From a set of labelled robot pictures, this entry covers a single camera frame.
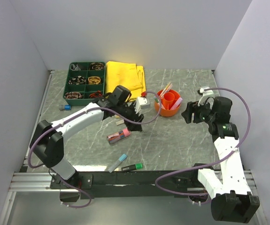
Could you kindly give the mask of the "beige eraser block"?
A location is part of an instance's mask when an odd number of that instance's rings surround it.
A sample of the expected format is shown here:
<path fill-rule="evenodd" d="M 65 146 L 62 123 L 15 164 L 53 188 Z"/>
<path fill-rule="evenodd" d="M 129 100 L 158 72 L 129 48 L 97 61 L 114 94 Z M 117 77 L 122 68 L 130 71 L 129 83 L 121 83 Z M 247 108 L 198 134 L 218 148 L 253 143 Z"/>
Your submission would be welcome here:
<path fill-rule="evenodd" d="M 120 126 L 120 125 L 122 125 L 122 124 L 124 124 L 124 120 L 120 120 L 120 121 L 117 121 L 117 122 L 116 122 L 116 125 L 117 125 L 117 126 Z"/>

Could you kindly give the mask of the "orange round divided container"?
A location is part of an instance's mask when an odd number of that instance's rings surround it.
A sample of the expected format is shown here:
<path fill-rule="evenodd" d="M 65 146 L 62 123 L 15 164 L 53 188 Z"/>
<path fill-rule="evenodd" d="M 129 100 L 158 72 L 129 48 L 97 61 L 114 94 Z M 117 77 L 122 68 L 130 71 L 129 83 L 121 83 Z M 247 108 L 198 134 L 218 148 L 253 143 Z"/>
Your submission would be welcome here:
<path fill-rule="evenodd" d="M 169 90 L 164 94 L 164 97 L 161 98 L 161 103 L 164 104 L 164 108 L 161 108 L 160 115 L 163 117 L 172 117 L 177 114 L 182 103 L 179 102 L 176 108 L 172 108 L 175 103 L 181 99 L 181 96 L 175 90 Z"/>

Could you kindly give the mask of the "orange pen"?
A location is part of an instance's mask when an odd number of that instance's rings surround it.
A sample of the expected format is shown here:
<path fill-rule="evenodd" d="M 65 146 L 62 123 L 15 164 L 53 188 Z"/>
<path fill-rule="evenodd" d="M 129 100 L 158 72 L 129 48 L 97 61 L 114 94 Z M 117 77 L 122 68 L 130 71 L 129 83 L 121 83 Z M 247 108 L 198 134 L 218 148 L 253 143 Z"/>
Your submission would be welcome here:
<path fill-rule="evenodd" d="M 162 90 L 162 92 L 160 93 L 160 98 L 163 98 L 164 94 L 169 91 L 169 89 L 172 87 L 172 83 L 169 82 L 166 87 Z"/>

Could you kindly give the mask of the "yellow pencil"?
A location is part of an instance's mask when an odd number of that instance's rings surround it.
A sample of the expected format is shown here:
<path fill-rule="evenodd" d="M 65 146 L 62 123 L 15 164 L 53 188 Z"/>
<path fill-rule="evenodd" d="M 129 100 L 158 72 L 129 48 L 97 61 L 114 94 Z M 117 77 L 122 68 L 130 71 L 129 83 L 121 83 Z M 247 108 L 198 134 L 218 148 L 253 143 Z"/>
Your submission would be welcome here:
<path fill-rule="evenodd" d="M 167 91 L 169 90 L 169 88 L 171 88 L 171 86 L 172 86 L 172 83 L 171 82 L 169 82 L 168 84 L 167 84 L 167 86 L 168 86 L 168 89 L 167 89 Z"/>

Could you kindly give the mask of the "clear tube blue cap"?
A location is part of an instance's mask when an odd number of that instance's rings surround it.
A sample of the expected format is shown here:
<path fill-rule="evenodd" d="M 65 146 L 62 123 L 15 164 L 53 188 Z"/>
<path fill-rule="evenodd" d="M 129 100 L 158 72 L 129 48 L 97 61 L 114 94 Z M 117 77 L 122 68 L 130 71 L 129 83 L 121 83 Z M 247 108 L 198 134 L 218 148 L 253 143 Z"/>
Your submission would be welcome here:
<path fill-rule="evenodd" d="M 108 171 L 112 173 L 125 159 L 127 158 L 126 154 L 123 154 L 119 157 L 119 159 L 109 167 Z"/>

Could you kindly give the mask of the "black green highlighter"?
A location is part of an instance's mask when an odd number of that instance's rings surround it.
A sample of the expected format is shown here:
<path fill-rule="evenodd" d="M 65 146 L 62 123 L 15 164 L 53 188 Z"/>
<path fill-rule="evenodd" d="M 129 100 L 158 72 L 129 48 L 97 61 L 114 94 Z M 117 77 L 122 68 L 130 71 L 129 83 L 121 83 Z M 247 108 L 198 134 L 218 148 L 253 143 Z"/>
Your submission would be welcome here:
<path fill-rule="evenodd" d="M 143 164 L 138 163 L 138 164 L 133 164 L 133 165 L 122 167 L 121 171 L 122 172 L 130 172 L 130 171 L 139 170 L 139 169 L 142 169 L 142 168 L 143 168 Z"/>

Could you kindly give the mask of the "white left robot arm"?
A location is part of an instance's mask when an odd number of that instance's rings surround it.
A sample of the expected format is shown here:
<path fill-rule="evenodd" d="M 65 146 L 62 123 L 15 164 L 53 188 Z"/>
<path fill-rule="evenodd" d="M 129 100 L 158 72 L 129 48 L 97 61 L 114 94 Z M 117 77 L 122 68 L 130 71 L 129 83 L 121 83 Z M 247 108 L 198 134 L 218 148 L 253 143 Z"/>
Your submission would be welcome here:
<path fill-rule="evenodd" d="M 62 178 L 67 188 L 80 186 L 78 171 L 65 159 L 64 142 L 86 127 L 112 117 L 115 113 L 124 117 L 129 131 L 142 131 L 143 114 L 136 103 L 127 103 L 131 92 L 122 85 L 113 92 L 95 98 L 85 108 L 54 122 L 43 120 L 38 123 L 30 143 L 34 153 L 47 168 Z"/>

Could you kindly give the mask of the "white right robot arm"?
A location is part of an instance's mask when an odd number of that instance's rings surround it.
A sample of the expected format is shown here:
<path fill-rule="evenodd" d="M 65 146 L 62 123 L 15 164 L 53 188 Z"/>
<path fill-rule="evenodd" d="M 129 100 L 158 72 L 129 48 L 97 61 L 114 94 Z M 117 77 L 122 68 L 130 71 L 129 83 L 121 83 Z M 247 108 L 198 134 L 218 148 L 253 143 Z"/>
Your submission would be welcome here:
<path fill-rule="evenodd" d="M 216 221 L 248 223 L 260 206 L 247 183 L 240 152 L 239 134 L 230 122 L 232 101 L 215 97 L 213 103 L 188 102 L 182 117 L 186 123 L 205 122 L 221 161 L 221 178 L 207 166 L 190 175 L 191 183 L 204 186 L 211 198 L 211 214 Z"/>

